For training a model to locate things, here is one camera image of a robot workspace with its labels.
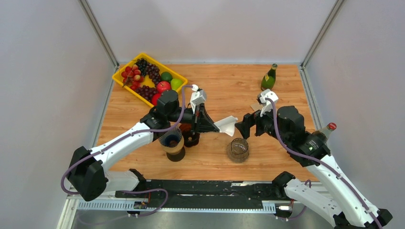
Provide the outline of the white paper coffee filter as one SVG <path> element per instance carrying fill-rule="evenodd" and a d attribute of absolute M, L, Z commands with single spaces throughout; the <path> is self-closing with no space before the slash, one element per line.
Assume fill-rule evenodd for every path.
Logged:
<path fill-rule="evenodd" d="M 235 132 L 235 124 L 238 121 L 238 118 L 234 116 L 229 116 L 224 119 L 221 119 L 214 123 L 214 125 L 218 128 L 220 133 L 225 133 L 229 136 L 234 136 Z"/>

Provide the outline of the blue ribbed glass dripper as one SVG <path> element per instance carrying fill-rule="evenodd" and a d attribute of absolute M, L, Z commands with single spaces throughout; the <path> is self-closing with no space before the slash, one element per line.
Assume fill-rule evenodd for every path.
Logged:
<path fill-rule="evenodd" d="M 159 138 L 159 143 L 165 147 L 175 147 L 182 140 L 181 129 L 175 127 Z"/>

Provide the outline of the wooden ring dripper holder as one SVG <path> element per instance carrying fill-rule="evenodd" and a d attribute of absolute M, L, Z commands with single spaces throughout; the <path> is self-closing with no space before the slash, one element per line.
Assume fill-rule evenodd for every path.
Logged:
<path fill-rule="evenodd" d="M 161 145 L 162 149 L 169 155 L 177 155 L 179 154 L 183 147 L 184 147 L 184 142 L 181 141 L 175 141 L 171 140 L 168 145 Z"/>

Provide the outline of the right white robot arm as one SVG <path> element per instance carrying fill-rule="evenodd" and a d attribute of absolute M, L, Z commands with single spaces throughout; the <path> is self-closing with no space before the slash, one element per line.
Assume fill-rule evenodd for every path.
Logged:
<path fill-rule="evenodd" d="M 279 140 L 290 157 L 312 173 L 331 195 L 325 197 L 285 171 L 273 180 L 275 197 L 301 202 L 336 229 L 381 229 L 392 220 L 389 210 L 372 204 L 347 178 L 327 147 L 327 138 L 306 131 L 304 117 L 294 106 L 283 106 L 276 112 L 258 110 L 235 124 L 244 139 L 250 136 L 253 126 L 256 136 L 268 134 Z"/>

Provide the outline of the brown paper coffee filter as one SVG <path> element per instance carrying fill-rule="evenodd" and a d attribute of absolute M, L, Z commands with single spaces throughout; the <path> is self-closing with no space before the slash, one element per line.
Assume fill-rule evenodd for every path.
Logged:
<path fill-rule="evenodd" d="M 263 108 L 263 105 L 259 104 L 259 103 L 254 103 L 254 104 L 251 104 L 250 107 L 255 112 L 257 110 L 261 110 Z"/>

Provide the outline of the amber glass dripper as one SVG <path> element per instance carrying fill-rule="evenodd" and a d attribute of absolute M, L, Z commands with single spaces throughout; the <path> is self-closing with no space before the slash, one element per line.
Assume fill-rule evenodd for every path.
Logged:
<path fill-rule="evenodd" d="M 193 147 L 193 146 L 198 145 L 199 139 L 200 139 L 200 133 L 192 132 L 191 124 L 181 124 L 179 126 L 179 129 L 181 130 L 185 147 Z"/>

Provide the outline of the brown coffee server pot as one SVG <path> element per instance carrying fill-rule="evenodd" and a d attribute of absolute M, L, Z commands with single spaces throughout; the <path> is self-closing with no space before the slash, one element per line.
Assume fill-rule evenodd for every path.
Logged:
<path fill-rule="evenodd" d="M 170 154 L 167 152 L 166 156 L 172 162 L 179 162 L 185 157 L 185 150 L 182 149 L 176 154 Z"/>

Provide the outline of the clear ribbed glass pitcher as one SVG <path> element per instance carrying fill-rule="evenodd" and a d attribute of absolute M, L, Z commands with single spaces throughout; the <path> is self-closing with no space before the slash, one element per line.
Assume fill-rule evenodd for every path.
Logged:
<path fill-rule="evenodd" d="M 227 157 L 234 163 L 243 163 L 249 158 L 249 145 L 244 138 L 235 138 L 226 147 Z"/>

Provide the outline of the red tomato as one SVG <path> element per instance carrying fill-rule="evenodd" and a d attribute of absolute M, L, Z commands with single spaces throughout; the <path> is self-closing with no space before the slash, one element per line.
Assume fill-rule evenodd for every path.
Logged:
<path fill-rule="evenodd" d="M 161 94 L 154 94 L 153 97 L 151 98 L 151 103 L 153 106 L 157 105 L 158 99 L 161 97 Z"/>

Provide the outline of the green lime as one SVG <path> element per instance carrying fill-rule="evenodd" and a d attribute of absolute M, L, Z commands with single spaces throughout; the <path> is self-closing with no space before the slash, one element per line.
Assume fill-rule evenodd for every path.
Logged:
<path fill-rule="evenodd" d="M 173 79 L 173 76 L 170 72 L 162 72 L 160 75 L 160 78 L 162 81 L 166 81 L 166 82 L 171 82 Z"/>

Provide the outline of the small dark grape bunch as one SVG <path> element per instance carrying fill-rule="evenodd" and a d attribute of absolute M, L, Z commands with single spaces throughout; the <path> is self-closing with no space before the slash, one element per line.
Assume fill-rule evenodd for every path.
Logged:
<path fill-rule="evenodd" d="M 142 98 L 146 99 L 148 102 L 152 101 L 152 98 L 154 95 L 158 93 L 157 89 L 155 87 L 149 87 L 149 86 L 142 86 L 138 87 L 135 92 L 139 94 Z"/>

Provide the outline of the yellow plastic fruit tray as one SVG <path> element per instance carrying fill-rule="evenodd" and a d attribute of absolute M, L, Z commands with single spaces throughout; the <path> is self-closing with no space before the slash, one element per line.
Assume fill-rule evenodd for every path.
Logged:
<path fill-rule="evenodd" d="M 138 56 L 136 56 L 133 60 L 131 60 L 129 63 L 125 64 L 122 68 L 120 68 L 116 73 L 113 74 L 112 79 L 119 85 L 119 86 L 123 86 L 123 77 L 121 76 L 121 73 L 124 71 L 124 69 L 127 66 L 132 66 L 134 64 L 136 64 L 137 59 L 141 59 L 141 58 L 145 58 L 149 63 L 155 64 L 158 66 L 158 68 L 160 69 L 160 74 L 162 72 L 170 72 L 173 76 L 173 78 L 178 78 L 181 79 L 183 81 L 183 84 L 181 87 L 183 87 L 184 85 L 186 85 L 188 83 L 188 80 L 186 78 L 184 78 L 183 76 L 179 75 L 178 73 L 176 73 L 174 70 L 170 69 L 169 67 L 165 66 L 164 64 L 158 62 L 157 60 L 153 59 L 152 57 L 148 56 L 145 53 L 140 53 L 138 54 Z M 155 87 L 156 85 L 154 85 L 154 83 L 152 82 L 151 79 L 149 79 L 147 76 L 144 76 L 144 82 L 141 83 L 140 87 L 142 86 L 149 86 L 149 87 Z M 131 90 L 128 86 L 122 87 L 124 89 L 126 89 L 127 91 L 129 91 L 130 93 L 132 93 L 133 95 L 135 95 L 137 98 L 139 98 L 141 101 L 143 101 L 144 103 L 146 103 L 148 106 L 153 107 L 153 104 L 151 102 L 148 102 L 146 99 L 142 98 L 139 94 L 137 94 L 135 91 Z"/>

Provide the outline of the dark purple grape bunch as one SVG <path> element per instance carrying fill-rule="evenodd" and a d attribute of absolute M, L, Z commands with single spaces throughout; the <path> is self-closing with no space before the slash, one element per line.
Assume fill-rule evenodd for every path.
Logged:
<path fill-rule="evenodd" d="M 141 71 L 141 76 L 147 76 L 154 85 L 161 82 L 160 69 L 157 65 L 149 63 L 145 58 L 137 59 L 136 65 Z"/>

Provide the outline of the cola bottle red cap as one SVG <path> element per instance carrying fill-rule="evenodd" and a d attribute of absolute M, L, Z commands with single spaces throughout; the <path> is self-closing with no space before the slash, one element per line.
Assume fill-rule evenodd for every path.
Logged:
<path fill-rule="evenodd" d="M 323 143 L 327 143 L 331 133 L 336 130 L 337 125 L 333 122 L 328 123 L 325 127 L 316 130 L 312 133 L 313 136 L 319 138 Z"/>

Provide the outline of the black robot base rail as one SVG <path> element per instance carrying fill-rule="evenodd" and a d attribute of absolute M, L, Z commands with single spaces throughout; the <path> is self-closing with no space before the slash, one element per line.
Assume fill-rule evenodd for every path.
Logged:
<path fill-rule="evenodd" d="M 147 180 L 133 169 L 140 183 L 134 194 L 116 191 L 117 198 L 144 198 L 147 206 L 178 210 L 265 210 L 265 202 L 290 201 L 284 188 L 295 176 L 284 171 L 271 182 L 216 180 Z"/>

